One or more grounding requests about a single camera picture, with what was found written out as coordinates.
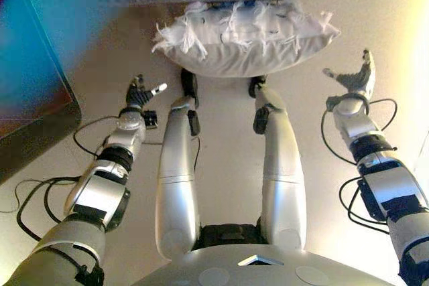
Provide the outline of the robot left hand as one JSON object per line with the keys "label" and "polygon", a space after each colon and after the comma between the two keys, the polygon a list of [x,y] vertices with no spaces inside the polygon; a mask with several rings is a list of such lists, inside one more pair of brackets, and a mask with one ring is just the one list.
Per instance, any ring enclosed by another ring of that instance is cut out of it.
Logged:
{"label": "robot left hand", "polygon": [[144,78],[142,74],[138,74],[130,82],[129,88],[126,94],[127,107],[141,109],[146,105],[153,97],[161,94],[167,89],[168,85],[162,83],[155,86],[153,89],[147,90],[144,86]]}

